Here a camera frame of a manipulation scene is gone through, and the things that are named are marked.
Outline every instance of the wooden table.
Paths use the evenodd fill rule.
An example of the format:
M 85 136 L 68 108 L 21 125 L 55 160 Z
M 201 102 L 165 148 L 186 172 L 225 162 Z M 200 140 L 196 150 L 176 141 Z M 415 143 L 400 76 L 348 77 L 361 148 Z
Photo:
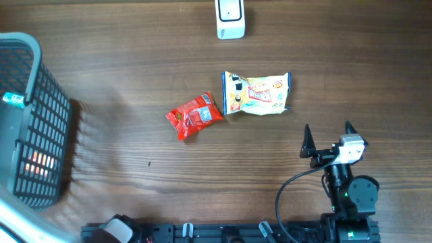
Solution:
M 248 1 L 246 37 L 220 41 L 213 2 L 0 9 L 0 31 L 37 37 L 74 100 L 63 176 L 72 182 L 43 215 L 74 232 L 115 213 L 274 222 L 277 190 L 308 169 L 298 157 L 304 125 L 326 149 L 349 119 L 370 143 L 353 173 L 381 183 L 382 242 L 430 242 L 431 10 L 427 1 Z M 228 115 L 178 142 L 166 113 L 208 90 L 221 107 L 224 70 L 291 71 L 292 109 Z M 320 177 L 286 188 L 283 220 L 331 211 Z

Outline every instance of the orange light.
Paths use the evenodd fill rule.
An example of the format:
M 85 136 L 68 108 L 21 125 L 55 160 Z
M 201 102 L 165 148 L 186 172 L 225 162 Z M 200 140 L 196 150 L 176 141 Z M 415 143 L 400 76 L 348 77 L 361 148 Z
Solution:
M 38 151 L 34 151 L 33 152 L 33 162 L 36 162 L 37 158 L 38 158 Z

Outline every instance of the white device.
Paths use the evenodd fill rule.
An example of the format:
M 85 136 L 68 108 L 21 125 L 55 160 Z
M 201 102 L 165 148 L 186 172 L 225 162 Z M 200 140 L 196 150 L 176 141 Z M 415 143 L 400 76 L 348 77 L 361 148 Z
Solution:
M 215 0 L 217 37 L 242 38 L 246 29 L 243 0 Z

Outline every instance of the black cable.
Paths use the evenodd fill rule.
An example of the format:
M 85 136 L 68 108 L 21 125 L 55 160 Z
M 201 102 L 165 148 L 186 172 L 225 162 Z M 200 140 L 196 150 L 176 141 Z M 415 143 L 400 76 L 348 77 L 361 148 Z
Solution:
M 292 237 L 292 235 L 290 233 L 288 233 L 288 231 L 286 230 L 286 228 L 284 227 L 284 225 L 282 223 L 281 216 L 279 215 L 279 199 L 281 197 L 282 191 L 285 189 L 285 187 L 289 183 L 291 183 L 295 179 L 300 178 L 300 177 L 305 176 L 305 175 L 308 175 L 310 173 L 314 173 L 314 172 L 317 172 L 319 170 L 322 170 L 322 169 L 326 168 L 327 166 L 331 165 L 333 162 L 334 162 L 334 160 L 332 162 L 328 163 L 328 164 L 325 164 L 325 165 L 319 167 L 319 168 L 311 169 L 311 170 L 308 170 L 308 171 L 305 171 L 303 173 L 299 173 L 298 175 L 293 176 L 291 179 L 289 179 L 288 181 L 286 181 L 281 186 L 281 188 L 279 189 L 279 192 L 277 192 L 277 195 L 276 195 L 276 219 L 277 219 L 277 222 L 279 222 L 279 225 L 280 225 L 281 229 L 283 230 L 283 232 L 287 235 L 288 240 L 291 239 L 291 241 L 293 243 L 298 243 L 298 241 L 296 239 L 294 239 L 294 237 Z
M 329 193 L 329 191 L 327 190 L 327 187 L 324 184 L 324 177 L 325 177 L 325 174 L 323 175 L 323 177 L 321 177 L 321 183 L 323 185 L 323 188 L 324 188 L 324 191 L 325 191 L 326 195 L 330 198 L 330 193 Z

